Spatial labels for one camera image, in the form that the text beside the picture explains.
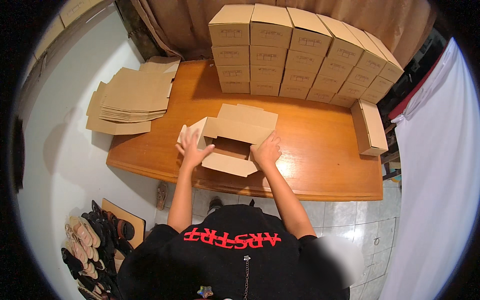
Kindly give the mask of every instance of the wooden board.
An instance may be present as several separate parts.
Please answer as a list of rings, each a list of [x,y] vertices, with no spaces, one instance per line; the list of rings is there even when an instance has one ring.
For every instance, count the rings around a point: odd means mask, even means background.
[[[182,156],[174,145],[182,125],[216,117],[223,103],[241,103],[278,114],[276,129],[283,155],[277,166],[299,199],[382,199],[380,159],[359,155],[348,108],[293,98],[223,94],[212,60],[180,63],[165,116],[152,121],[151,132],[115,136],[107,164],[176,182]],[[199,166],[192,183],[218,192],[272,197],[260,171],[242,178]]]
[[[129,221],[133,228],[135,228],[135,234],[133,239],[128,241],[132,247],[137,248],[144,241],[145,237],[145,220],[132,215],[131,213],[123,210],[122,208],[116,206],[112,202],[108,201],[107,199],[102,199],[102,209],[105,209],[108,212],[113,212],[113,214],[122,220]]]

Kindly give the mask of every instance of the brown curtain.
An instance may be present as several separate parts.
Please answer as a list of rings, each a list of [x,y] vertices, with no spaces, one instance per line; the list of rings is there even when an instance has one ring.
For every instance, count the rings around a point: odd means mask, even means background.
[[[402,66],[421,47],[436,17],[427,0],[132,0],[132,3],[160,47],[186,60],[212,56],[208,22],[225,4],[264,3],[333,17],[381,39]]]

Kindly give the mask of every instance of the red fabric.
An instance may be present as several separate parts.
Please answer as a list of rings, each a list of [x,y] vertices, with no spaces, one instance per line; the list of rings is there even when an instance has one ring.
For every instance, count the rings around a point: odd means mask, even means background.
[[[402,100],[389,114],[388,117],[390,120],[395,119],[399,114],[403,113],[403,111],[407,108],[407,104],[410,102],[410,99],[412,99],[413,95],[415,95],[418,90],[420,90],[421,86],[425,83],[427,80],[428,76],[432,73],[433,69],[437,65],[438,61],[440,60],[440,57],[444,54],[444,51],[446,49],[446,46],[444,47],[442,53],[438,56],[437,61],[433,64],[433,66],[430,68],[430,70],[425,74],[425,76],[420,80],[420,82],[417,84],[417,86],[408,94],[408,96],[405,97],[405,99]]]

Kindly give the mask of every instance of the star charm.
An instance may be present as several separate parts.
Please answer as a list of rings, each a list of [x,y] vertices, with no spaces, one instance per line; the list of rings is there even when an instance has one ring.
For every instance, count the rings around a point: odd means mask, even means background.
[[[212,287],[200,286],[200,289],[198,290],[197,294],[202,296],[203,299],[213,296]]]

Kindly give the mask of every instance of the hand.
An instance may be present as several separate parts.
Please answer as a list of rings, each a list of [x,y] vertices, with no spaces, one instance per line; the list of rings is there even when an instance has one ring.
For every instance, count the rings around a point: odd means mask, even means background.
[[[214,144],[208,145],[204,150],[197,149],[198,135],[198,129],[190,135],[190,127],[187,128],[185,134],[180,133],[181,146],[176,144],[175,147],[183,155],[181,168],[193,170],[207,155],[213,152]]]
[[[265,170],[265,168],[276,167],[275,162],[282,155],[280,152],[280,146],[278,145],[280,141],[280,137],[276,135],[276,130],[274,130],[258,149],[250,146],[253,158],[262,170]]]

